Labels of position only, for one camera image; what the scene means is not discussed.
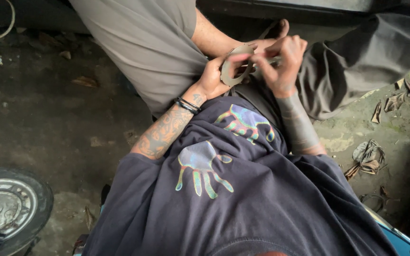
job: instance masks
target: right hand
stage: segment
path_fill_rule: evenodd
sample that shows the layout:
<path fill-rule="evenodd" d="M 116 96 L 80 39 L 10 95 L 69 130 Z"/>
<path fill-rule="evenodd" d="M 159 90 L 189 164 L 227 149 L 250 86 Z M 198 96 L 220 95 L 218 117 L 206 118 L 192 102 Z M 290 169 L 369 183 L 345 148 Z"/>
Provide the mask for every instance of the right hand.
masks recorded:
<path fill-rule="evenodd" d="M 295 81 L 307 44 L 308 42 L 299 36 L 286 36 L 266 48 L 262 54 L 234 55 L 229 59 L 231 61 L 241 61 L 249 57 L 261 69 L 265 82 L 273 91 L 273 95 L 276 98 L 286 98 L 297 92 Z M 277 55 L 281 55 L 282 61 L 275 68 L 265 58 Z"/>

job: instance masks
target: wheel hub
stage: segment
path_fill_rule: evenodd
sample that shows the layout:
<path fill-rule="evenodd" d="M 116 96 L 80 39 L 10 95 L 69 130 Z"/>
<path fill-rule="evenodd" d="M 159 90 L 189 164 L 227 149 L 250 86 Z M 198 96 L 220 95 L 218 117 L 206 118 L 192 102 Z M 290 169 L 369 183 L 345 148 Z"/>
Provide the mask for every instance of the wheel hub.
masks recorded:
<path fill-rule="evenodd" d="M 0 233 L 9 239 L 33 218 L 37 196 L 31 186 L 10 178 L 0 178 Z"/>

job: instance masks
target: dark cloth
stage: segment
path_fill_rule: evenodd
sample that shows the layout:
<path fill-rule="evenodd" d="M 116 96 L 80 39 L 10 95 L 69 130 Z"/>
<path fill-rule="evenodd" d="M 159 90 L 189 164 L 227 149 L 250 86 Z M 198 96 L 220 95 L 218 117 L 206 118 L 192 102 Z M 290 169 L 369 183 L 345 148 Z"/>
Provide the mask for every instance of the dark cloth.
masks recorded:
<path fill-rule="evenodd" d="M 159 118 L 197 79 L 207 58 L 191 37 L 194 0 L 70 0 L 94 38 Z M 375 14 L 357 29 L 306 52 L 297 87 L 306 112 L 324 120 L 370 90 L 410 70 L 410 0 Z M 263 81 L 236 92 L 280 128 L 279 109 Z"/>
<path fill-rule="evenodd" d="M 120 162 L 84 256 L 396 255 L 327 155 L 290 155 L 246 100 L 206 102 L 168 154 Z"/>

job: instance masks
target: tire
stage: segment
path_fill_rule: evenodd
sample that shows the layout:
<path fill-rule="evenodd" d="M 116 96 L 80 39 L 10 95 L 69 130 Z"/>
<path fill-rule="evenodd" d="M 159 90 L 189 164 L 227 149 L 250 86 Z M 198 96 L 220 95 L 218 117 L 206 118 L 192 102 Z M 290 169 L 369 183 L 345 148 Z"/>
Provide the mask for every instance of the tire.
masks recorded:
<path fill-rule="evenodd" d="M 21 192 L 19 193 L 17 185 L 7 188 L 11 186 L 12 183 L 10 182 L 21 184 Z M 15 210 L 14 214 L 9 217 L 13 219 L 12 222 L 0 229 L 0 232 L 8 232 L 7 240 L 0 246 L 0 256 L 9 256 L 28 245 L 45 226 L 53 208 L 53 192 L 50 186 L 39 177 L 30 172 L 15 168 L 0 167 L 0 184 L 3 184 L 0 185 L 0 198 L 8 198 L 9 200 L 15 198 L 14 202 L 18 202 L 18 197 L 20 197 L 20 202 L 22 202 L 21 205 L 7 208 L 20 208 L 21 210 Z"/>

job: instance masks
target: forearm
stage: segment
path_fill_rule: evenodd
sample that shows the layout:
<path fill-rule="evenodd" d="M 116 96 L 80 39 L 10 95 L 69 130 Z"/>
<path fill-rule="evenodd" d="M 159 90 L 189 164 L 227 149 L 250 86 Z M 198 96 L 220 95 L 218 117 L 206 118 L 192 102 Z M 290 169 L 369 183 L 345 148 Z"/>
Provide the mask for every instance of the forearm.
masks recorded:
<path fill-rule="evenodd" d="M 182 98 L 198 107 L 206 99 L 197 89 L 196 85 L 192 85 Z M 131 153 L 139 153 L 149 159 L 161 158 L 182 133 L 193 116 L 189 110 L 174 104 L 140 136 L 139 140 L 132 147 Z"/>
<path fill-rule="evenodd" d="M 216 58 L 243 44 L 219 31 L 197 8 L 196 15 L 196 29 L 191 40 L 203 54 Z"/>
<path fill-rule="evenodd" d="M 281 109 L 282 121 L 292 144 L 292 153 L 327 154 L 300 102 L 298 92 L 289 97 L 277 97 L 276 101 Z"/>

